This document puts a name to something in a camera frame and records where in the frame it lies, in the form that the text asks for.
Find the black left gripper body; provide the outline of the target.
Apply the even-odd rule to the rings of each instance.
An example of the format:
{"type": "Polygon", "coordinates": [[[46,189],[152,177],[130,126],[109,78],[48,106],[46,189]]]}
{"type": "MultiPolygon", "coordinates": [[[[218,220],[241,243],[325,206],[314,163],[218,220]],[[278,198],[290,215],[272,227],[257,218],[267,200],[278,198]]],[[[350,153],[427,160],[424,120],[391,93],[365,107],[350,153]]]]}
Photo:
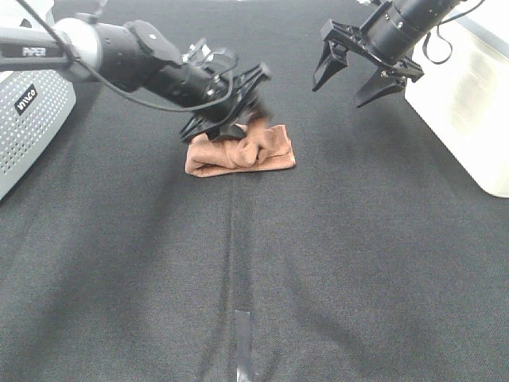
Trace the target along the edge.
{"type": "Polygon", "coordinates": [[[272,73],[264,62],[237,75],[231,94],[223,102],[197,111],[186,123],[179,133],[181,141],[191,142],[200,134],[206,134],[212,142],[245,138],[247,133],[241,125],[270,116],[257,87],[271,77],[272,73]]]}

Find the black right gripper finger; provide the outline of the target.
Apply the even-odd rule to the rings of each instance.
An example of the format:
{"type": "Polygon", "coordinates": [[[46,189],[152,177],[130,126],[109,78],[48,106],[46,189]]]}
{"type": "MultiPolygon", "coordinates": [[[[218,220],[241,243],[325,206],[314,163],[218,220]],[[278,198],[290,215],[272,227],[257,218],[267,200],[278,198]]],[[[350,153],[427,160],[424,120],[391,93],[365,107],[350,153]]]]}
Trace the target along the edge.
{"type": "Polygon", "coordinates": [[[313,91],[317,92],[336,73],[348,66],[348,49],[338,41],[324,42],[321,58],[313,74],[313,91]]]}
{"type": "Polygon", "coordinates": [[[406,77],[395,75],[387,70],[379,69],[355,95],[356,107],[363,107],[370,102],[401,92],[406,87],[406,77]]]}

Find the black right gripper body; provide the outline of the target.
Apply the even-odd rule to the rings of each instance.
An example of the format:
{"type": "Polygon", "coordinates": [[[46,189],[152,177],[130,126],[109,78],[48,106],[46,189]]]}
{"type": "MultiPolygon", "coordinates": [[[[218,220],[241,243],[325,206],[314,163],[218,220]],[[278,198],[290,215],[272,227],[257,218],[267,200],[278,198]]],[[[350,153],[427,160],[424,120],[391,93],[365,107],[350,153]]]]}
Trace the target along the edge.
{"type": "Polygon", "coordinates": [[[378,68],[392,72],[395,75],[405,76],[413,82],[416,82],[424,75],[422,67],[408,57],[403,57],[394,64],[384,61],[381,55],[367,44],[364,34],[357,27],[343,25],[330,19],[321,28],[321,36],[323,37],[323,42],[327,40],[338,41],[348,49],[348,53],[354,52],[368,59],[378,68]]]}

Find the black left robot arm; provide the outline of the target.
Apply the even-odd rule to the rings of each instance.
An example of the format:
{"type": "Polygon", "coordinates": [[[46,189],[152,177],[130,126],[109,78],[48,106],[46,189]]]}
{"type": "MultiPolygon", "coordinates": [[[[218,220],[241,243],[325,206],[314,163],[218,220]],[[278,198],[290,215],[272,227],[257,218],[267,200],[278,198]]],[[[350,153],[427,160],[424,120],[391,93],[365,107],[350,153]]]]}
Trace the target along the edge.
{"type": "Polygon", "coordinates": [[[58,21],[49,31],[24,26],[1,28],[1,68],[52,69],[71,82],[97,81],[128,100],[143,88],[190,112],[180,131],[183,142],[200,134],[211,141],[245,137],[243,125],[267,119],[256,88],[270,79],[264,63],[234,74],[238,57],[210,49],[205,39],[186,53],[147,21],[112,25],[90,14],[58,21]]]}

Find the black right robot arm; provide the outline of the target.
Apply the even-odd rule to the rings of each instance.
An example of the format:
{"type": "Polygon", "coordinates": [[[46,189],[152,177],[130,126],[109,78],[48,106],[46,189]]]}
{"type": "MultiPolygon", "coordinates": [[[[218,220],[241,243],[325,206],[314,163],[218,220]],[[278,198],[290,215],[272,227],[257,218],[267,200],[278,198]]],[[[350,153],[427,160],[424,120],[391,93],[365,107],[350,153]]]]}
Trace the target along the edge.
{"type": "Polygon", "coordinates": [[[313,74],[313,90],[346,68],[348,53],[353,52],[377,67],[356,93],[357,107],[403,91],[409,80],[415,83],[424,75],[408,53],[459,4],[454,0],[384,1],[360,26],[327,20],[321,27],[324,45],[313,74]]]}

